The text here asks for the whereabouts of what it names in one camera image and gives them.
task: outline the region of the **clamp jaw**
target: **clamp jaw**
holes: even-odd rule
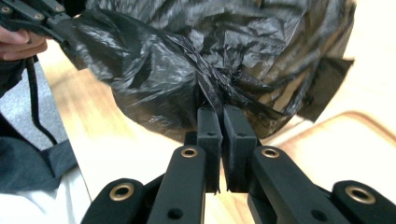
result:
[[[64,39],[54,32],[60,21],[69,20],[64,7],[55,0],[0,0],[0,25],[9,31],[26,29],[38,35],[49,36],[59,44]]]
[[[164,175],[147,185],[111,182],[82,223],[203,223],[205,193],[218,190],[220,154],[228,190],[247,193],[255,223],[396,223],[395,204],[369,186],[316,186],[284,151],[260,144],[239,108],[224,106],[220,121],[210,106],[199,108],[197,133],[186,134]]]

